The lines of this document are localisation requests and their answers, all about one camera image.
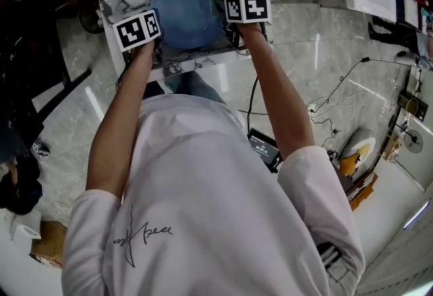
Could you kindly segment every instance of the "black and white marker cube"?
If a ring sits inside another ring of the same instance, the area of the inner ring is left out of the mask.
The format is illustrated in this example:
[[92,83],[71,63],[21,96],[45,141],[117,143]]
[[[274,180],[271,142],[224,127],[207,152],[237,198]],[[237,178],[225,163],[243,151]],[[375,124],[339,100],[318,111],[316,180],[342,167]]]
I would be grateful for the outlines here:
[[268,22],[269,0],[224,0],[225,17],[228,22]]
[[161,35],[161,29],[154,10],[127,18],[113,25],[120,50],[147,44]]

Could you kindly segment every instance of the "electronic device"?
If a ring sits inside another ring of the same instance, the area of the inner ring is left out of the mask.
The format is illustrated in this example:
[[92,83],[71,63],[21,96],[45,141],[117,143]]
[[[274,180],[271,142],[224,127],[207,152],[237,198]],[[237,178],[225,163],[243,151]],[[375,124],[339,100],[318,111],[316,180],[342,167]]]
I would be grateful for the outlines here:
[[421,122],[424,121],[424,118],[427,114],[428,105],[424,103],[420,98],[403,89],[398,95],[397,104],[401,108],[413,114]]
[[277,167],[282,160],[275,140],[254,128],[250,129],[247,137],[251,149],[260,155],[269,171],[276,174],[278,172]]
[[413,129],[406,131],[404,142],[406,148],[411,153],[419,153],[422,151],[422,147],[424,146],[421,134]]

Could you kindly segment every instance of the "white t-shirt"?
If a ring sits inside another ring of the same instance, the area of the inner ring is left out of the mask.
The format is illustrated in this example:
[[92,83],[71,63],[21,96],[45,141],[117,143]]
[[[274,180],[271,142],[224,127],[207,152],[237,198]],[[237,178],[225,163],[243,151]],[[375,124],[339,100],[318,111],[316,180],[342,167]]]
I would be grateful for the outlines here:
[[139,125],[123,202],[76,200],[65,296],[354,293],[361,244],[324,149],[291,154],[277,182],[226,105],[158,96]]

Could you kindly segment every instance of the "blue ball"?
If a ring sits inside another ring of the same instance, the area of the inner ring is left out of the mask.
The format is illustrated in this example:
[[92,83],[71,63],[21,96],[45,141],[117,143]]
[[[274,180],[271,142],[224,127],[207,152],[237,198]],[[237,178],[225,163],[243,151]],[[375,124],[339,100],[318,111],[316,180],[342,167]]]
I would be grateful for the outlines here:
[[164,30],[164,42],[178,49],[211,44],[222,34],[221,21],[212,15],[210,0],[152,0]]

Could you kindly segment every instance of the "jeans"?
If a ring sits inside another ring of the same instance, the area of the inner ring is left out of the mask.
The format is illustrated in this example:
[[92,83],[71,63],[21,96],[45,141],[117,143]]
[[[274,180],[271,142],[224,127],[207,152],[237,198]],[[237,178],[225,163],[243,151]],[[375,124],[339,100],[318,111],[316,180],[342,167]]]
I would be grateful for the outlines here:
[[[217,91],[205,83],[197,72],[171,76],[164,79],[164,83],[174,94],[194,95],[225,104]],[[153,81],[147,84],[143,100],[161,94],[165,94],[164,90],[156,81]]]
[[411,52],[419,54],[417,35],[414,29],[399,24],[389,23],[381,18],[373,17],[373,23],[376,26],[383,27],[391,33],[373,33],[371,38],[381,43],[401,45],[407,47]]

